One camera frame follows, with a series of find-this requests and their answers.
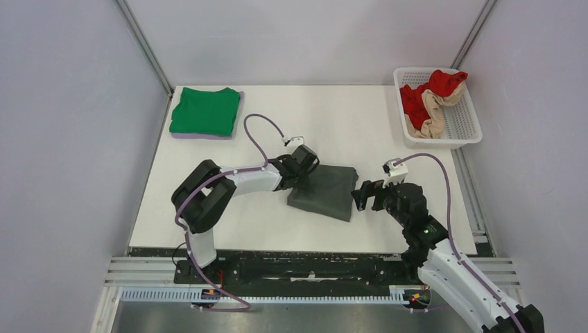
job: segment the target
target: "green folded cloth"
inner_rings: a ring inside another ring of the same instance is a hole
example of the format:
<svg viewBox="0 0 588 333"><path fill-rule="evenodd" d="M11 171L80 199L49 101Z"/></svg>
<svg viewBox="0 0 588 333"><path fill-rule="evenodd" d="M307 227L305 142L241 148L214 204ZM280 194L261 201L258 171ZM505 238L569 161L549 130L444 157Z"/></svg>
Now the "green folded cloth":
<svg viewBox="0 0 588 333"><path fill-rule="evenodd" d="M217 92L184 88L180 103L171 113L169 131L230 137L240 99L239 93L230 88Z"/></svg>

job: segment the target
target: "cable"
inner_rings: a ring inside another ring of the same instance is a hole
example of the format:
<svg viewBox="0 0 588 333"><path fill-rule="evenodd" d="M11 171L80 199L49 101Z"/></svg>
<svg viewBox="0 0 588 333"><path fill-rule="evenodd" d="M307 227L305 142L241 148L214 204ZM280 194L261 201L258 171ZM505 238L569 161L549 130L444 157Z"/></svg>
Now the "cable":
<svg viewBox="0 0 588 333"><path fill-rule="evenodd" d="M245 119L243 120L243 127L245 128L245 133L247 134L247 136L249 137L249 140L251 140L251 142L253 143L253 145L255 146L255 148L257 148L257 150L261 153L261 156L263 156L263 165L262 166L254 166L254 167L249 167L249 168L241 168L241 169L235 169L235 170L231 170L231 171L225 171L225 172L221 172L221 173L217 173L216 175L208 178L206 181L204 181L202 184L200 184L200 186L196 187L192 193L190 193L190 195L186 198L186 200L184 200L184 202L179 206L178 211L175 213L175 218L174 218L174 222L176 225L180 226L183 230L184 230L184 239L186 240L186 246L188 248L188 256L190 257L190 260L192 261L192 264L194 265L194 268L196 268L196 271L198 272L198 274L200 275L200 277L207 283L210 284L211 287L215 288L216 290L218 290L219 293L223 294L224 296L230 297L234 300L236 300L237 302L245 305L245 307L239 307L239 308L228 308L228 309L215 309L215 308L202 308L203 311L211 311L211 312L245 312L245 311L249 311L251 309L251 304L248 303L247 301L229 293L228 291L225 291L224 289L220 288L219 286L217 286L216 284L214 284L205 274L204 272L202 272L202 268L200 267L200 265L198 265L198 262L196 261L196 256L194 256L194 254L192 253L192 251L190 251L190 249L192 248L191 244L190 244L190 236L189 236L189 229L188 226L183 224L180 219L182 218L182 212L184 211L184 209L186 208L186 206L188 205L188 203L198 194L200 193L200 191L202 189L204 189L206 186L208 186L209 184L211 184L213 181L221 178L221 177L225 177L228 175L234 175L236 173L242 173L242 172L253 172L253 171L263 171L269 164L269 160L268 160L268 156L266 155L266 152L263 151L263 149L261 148L261 146L257 143L257 141L255 141L255 139L253 138L253 136L251 135L251 133L249 133L249 129L247 127L247 120L251 117L259 117L262 119L265 119L266 121L268 121L269 123L271 123L275 129L278 131L278 133L280 134L280 136L282 137L282 141L286 141L286 136L284 135L284 132L282 132L282 130L279 128L279 126L272 121L271 119L269 119L268 117L262 115L262 114L258 114L258 113L252 113L252 114L248 114Z"/></svg>
<svg viewBox="0 0 588 333"><path fill-rule="evenodd" d="M181 243L180 245L177 246L177 248L175 248L175 250L171 253L171 262L173 262L173 265L175 266L175 269L178 269L178 264L175 263L175 260L173 259L175 257L175 254L178 253L178 250L180 249L180 246L184 245L186 242Z"/></svg>
<svg viewBox="0 0 588 333"><path fill-rule="evenodd" d="M478 280L478 282L480 282L480 284L482 284L484 288L488 290L488 292L490 292L490 294L492 294L492 297L494 297L497 302L501 302L502 297L490 285L488 285L488 283L486 283L486 281L478 273L476 273L467 262L463 261L461 254L459 253L459 251L457 251L456 242L453 239L453 230L451 229L451 189L449 187L449 176L447 175L447 170L445 169L443 163L441 163L441 160L439 160L436 156L429 153L416 153L406 156L405 158L401 158L400 160L394 163L394 166L402 164L415 157L423 156L430 157L433 160L435 160L435 162L439 164L439 167L441 167L441 171L443 172L443 178L445 178L445 187L447 188L447 232L449 233L449 244L451 245L453 253L456 255L458 262L462 264L465 267L465 269L467 269L472 274L472 276L474 276L474 278ZM512 321L517 326L520 333L526 333L525 329L523 328L523 325L521 324L517 316L515 316L515 313L511 310L511 308L509 308L509 306L506 304L506 302L502 302L501 306L504 307L508 315L512 318Z"/></svg>

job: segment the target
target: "plastic basket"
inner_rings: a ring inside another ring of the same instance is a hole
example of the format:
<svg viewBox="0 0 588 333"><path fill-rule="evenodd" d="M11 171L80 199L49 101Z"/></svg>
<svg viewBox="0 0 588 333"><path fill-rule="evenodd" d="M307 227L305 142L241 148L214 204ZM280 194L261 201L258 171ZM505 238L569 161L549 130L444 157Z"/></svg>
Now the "plastic basket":
<svg viewBox="0 0 588 333"><path fill-rule="evenodd" d="M443 148L456 149L464 144L475 144L482 140L482 130L478 122L478 116L472 104L467 86L463 97L455 106L443 107L445 130L440 139L420 139L408 134L404 108L400 97L400 88L409 85L413 89L429 81L431 74L441 69L445 73L454 74L458 71L449 68L436 67L401 67L394 71L394 86L400 110L400 121L404 132L404 144L409 148Z"/></svg>

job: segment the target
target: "gray folded cloth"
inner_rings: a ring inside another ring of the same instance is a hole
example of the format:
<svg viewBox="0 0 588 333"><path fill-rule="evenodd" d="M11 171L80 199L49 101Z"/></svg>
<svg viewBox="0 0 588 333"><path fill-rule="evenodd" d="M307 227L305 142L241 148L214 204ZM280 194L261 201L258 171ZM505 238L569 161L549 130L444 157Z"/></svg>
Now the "gray folded cloth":
<svg viewBox="0 0 588 333"><path fill-rule="evenodd" d="M309 178L307 186L293 189L288 195L288 206L351 221L351 192L358 180L355 168L320 164Z"/></svg>

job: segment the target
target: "gray wall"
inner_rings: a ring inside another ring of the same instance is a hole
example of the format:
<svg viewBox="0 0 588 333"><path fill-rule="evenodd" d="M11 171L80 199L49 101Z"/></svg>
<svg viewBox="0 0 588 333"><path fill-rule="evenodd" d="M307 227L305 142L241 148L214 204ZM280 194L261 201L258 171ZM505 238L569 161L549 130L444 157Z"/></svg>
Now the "gray wall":
<svg viewBox="0 0 588 333"><path fill-rule="evenodd" d="M484 0L128 2L176 85L380 85L448 67Z"/></svg>
<svg viewBox="0 0 588 333"><path fill-rule="evenodd" d="M585 332L588 2L500 1L462 69L484 139L466 154L493 239L547 332Z"/></svg>
<svg viewBox="0 0 588 333"><path fill-rule="evenodd" d="M0 3L0 332L87 332L166 96L113 1Z"/></svg>

